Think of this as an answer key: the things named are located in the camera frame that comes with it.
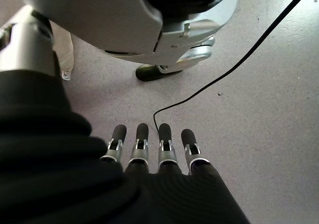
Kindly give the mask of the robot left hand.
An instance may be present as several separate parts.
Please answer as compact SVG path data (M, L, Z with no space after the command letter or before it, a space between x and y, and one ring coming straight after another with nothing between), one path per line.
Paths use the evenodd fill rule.
M24 6L0 29L0 221L3 224L246 224L194 133L176 160L170 126L159 127L159 169L148 167L148 126L137 128L126 169L126 127L109 143L71 110L49 20Z

